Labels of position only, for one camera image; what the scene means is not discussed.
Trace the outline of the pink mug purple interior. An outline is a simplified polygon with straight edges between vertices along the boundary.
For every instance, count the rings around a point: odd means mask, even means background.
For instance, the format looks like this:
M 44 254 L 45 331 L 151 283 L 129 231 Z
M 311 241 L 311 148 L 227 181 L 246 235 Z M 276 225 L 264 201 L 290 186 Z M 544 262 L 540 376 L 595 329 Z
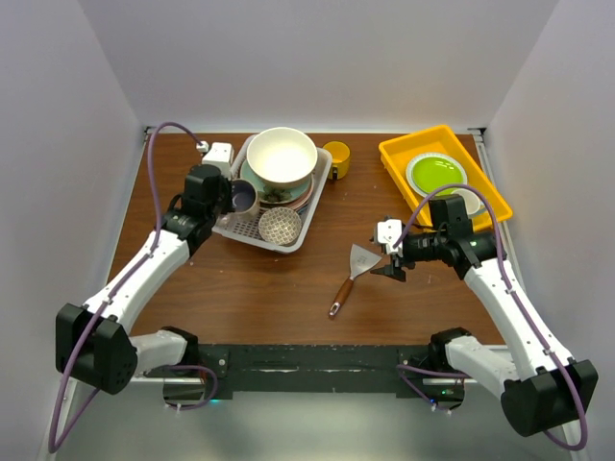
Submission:
M 236 218 L 243 221 L 256 219 L 259 213 L 259 197 L 254 185 L 242 179 L 233 180 L 231 185 Z

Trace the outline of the white perforated plastic basket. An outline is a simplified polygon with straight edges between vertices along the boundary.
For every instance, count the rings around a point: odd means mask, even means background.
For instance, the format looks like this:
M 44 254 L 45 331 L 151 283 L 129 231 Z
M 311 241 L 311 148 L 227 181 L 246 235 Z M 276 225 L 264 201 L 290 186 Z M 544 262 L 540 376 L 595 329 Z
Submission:
M 231 171 L 235 179 L 240 179 L 239 170 L 244 161 L 246 161 L 246 152 L 249 142 L 255 135 L 251 135 L 244 142 L 239 152 L 236 154 L 232 163 Z M 313 195 L 309 204 L 301 210 L 299 214 L 302 220 L 302 228 L 299 237 L 290 245 L 279 246 L 268 242 L 265 242 L 258 233 L 258 220 L 262 214 L 267 211 L 260 208 L 258 217 L 252 221 L 239 220 L 233 215 L 227 215 L 223 218 L 219 218 L 213 231 L 232 240 L 236 240 L 248 245 L 263 248 L 265 250 L 274 251 L 282 254 L 290 254 L 297 251 L 303 244 L 308 228 L 311 224 L 313 215 L 318 206 L 321 194 L 324 190 L 324 186 L 327 183 L 329 170 L 332 164 L 332 155 L 325 149 L 318 148 L 318 160 L 313 172 L 310 175 L 311 185 L 308 192 L 312 191 Z

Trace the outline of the mint green flower plate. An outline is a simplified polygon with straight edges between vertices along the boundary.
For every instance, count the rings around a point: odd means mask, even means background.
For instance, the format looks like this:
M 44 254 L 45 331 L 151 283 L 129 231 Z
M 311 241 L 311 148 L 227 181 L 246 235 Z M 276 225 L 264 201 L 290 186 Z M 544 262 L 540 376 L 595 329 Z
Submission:
M 260 201 L 268 205 L 287 204 L 299 199 L 308 192 L 311 178 L 292 188 L 278 188 L 266 184 L 251 169 L 247 161 L 244 161 L 239 170 L 239 177 L 250 182 L 256 189 Z

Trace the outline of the white bowl patterned inside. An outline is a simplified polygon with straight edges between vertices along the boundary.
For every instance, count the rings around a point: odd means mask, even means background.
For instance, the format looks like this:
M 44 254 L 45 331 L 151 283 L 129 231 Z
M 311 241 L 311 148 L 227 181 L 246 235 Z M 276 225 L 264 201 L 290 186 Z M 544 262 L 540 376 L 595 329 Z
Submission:
M 303 132 L 276 127 L 256 134 L 249 142 L 246 160 L 267 185 L 292 188 L 303 183 L 314 170 L 318 153 Z

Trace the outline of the small brown patterned bowl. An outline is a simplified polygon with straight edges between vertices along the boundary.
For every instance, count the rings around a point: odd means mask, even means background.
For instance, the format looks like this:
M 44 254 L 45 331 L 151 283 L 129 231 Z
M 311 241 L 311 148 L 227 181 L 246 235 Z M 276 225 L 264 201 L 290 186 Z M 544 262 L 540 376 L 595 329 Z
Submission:
M 288 207 L 274 207 L 258 220 L 258 233 L 268 243 L 287 246 L 298 237 L 302 228 L 299 214 Z

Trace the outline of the pink polka dot plate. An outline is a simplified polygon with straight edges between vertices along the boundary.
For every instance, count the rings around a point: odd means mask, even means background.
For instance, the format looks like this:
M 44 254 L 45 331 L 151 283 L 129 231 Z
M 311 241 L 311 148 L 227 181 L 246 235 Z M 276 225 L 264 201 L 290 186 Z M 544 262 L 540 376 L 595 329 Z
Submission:
M 289 209 L 292 209 L 300 213 L 301 210 L 304 209 L 309 204 L 312 195 L 313 195 L 312 191 L 307 192 L 306 194 L 304 194 L 302 197 L 298 198 L 297 200 L 286 203 L 286 204 L 266 204 L 264 202 L 261 202 L 260 208 L 267 210 L 267 209 L 275 208 L 275 207 L 285 207 L 285 208 L 289 208 Z

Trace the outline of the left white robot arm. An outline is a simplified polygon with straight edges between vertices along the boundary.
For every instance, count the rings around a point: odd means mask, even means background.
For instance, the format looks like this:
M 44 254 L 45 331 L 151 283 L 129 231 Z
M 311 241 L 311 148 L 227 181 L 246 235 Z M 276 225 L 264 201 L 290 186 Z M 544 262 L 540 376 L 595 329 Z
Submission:
M 219 216 L 233 211 L 230 181 L 212 165 L 193 166 L 184 191 L 144 246 L 101 291 L 56 317 L 56 368 L 115 395 L 133 376 L 167 367 L 176 376 L 198 368 L 194 335 L 178 328 L 133 336 L 140 312 L 162 284 L 211 237 Z

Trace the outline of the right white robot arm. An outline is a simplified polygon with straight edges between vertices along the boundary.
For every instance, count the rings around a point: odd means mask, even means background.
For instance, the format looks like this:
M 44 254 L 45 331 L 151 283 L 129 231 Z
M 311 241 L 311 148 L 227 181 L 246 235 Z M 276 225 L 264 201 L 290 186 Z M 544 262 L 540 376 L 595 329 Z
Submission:
M 506 420 L 523 437 L 577 421 L 580 439 L 572 448 L 584 448 L 596 368 L 576 360 L 541 320 L 513 277 L 497 230 L 474 231 L 457 194 L 427 204 L 430 231 L 412 233 L 398 219 L 378 222 L 373 239 L 390 262 L 377 274 L 403 281 L 419 262 L 445 263 L 481 301 L 510 357 L 492 352 L 464 328 L 451 328 L 431 337 L 423 375 L 475 380 L 499 400 Z

